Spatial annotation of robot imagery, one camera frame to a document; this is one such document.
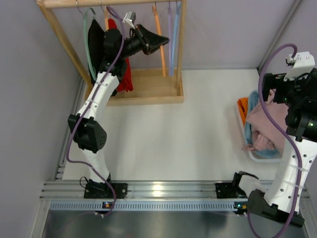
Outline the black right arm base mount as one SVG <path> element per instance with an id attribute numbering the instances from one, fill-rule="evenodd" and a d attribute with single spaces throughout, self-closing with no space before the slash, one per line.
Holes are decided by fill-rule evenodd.
<path id="1" fill-rule="evenodd" d="M 218 199 L 246 198 L 246 194 L 233 182 L 221 182 L 215 184 Z"/>

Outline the orange plastic hanger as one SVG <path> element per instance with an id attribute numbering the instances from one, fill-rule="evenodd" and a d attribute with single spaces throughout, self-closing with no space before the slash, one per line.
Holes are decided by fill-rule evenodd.
<path id="1" fill-rule="evenodd" d="M 156 3 L 154 3 L 154 5 L 152 6 L 152 11 L 153 11 L 154 18 L 155 18 L 157 33 L 158 33 L 158 35 L 161 36 L 161 26 L 160 26 L 160 22 L 159 22 L 159 15 L 158 15 Z M 163 75 L 163 77 L 166 77 L 166 63 L 165 63 L 163 46 L 160 46 L 160 56 L 161 56 L 161 65 L 162 65 L 162 75 Z"/>

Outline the dusty pink trousers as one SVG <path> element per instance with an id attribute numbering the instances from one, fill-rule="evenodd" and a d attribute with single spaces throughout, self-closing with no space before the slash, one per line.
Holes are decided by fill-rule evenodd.
<path id="1" fill-rule="evenodd" d="M 278 104 L 273 101 L 274 91 L 271 90 L 268 101 L 265 102 L 266 109 L 273 120 L 283 129 L 286 130 L 285 117 L 287 116 L 288 107 L 285 104 Z M 245 151 L 261 151 L 276 149 L 280 155 L 284 151 L 284 135 L 268 119 L 260 104 L 247 115 L 246 122 L 252 127 L 253 145 L 245 144 Z"/>

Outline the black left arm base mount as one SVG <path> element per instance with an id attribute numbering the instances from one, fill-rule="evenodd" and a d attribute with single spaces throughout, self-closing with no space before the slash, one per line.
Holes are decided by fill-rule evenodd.
<path id="1" fill-rule="evenodd" d="M 124 199 L 127 195 L 127 183 L 110 183 L 117 199 Z M 111 188 L 106 183 L 89 181 L 85 186 L 85 199 L 114 199 Z"/>

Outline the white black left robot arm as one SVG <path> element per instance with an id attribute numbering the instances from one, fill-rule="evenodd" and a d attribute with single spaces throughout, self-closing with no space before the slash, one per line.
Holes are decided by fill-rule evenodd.
<path id="1" fill-rule="evenodd" d="M 99 119 L 125 75 L 125 60 L 138 52 L 150 55 L 167 43 L 168 37 L 155 34 L 141 24 L 130 29 L 128 38 L 115 28 L 104 32 L 98 46 L 102 60 L 94 87 L 82 108 L 68 118 L 73 141 L 85 156 L 85 160 L 80 163 L 90 169 L 90 181 L 105 183 L 110 176 L 104 156 L 107 133 L 100 125 Z"/>

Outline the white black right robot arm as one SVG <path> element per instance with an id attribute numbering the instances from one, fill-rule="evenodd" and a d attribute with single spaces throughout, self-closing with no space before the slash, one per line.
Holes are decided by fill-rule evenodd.
<path id="1" fill-rule="evenodd" d="M 249 213 L 302 227 L 300 195 L 317 156 L 317 70 L 293 79 L 266 74 L 257 96 L 245 119 L 245 149 L 268 159 L 279 156 L 279 168 L 269 188 L 242 171 L 235 173 L 233 185 L 247 196 Z"/>

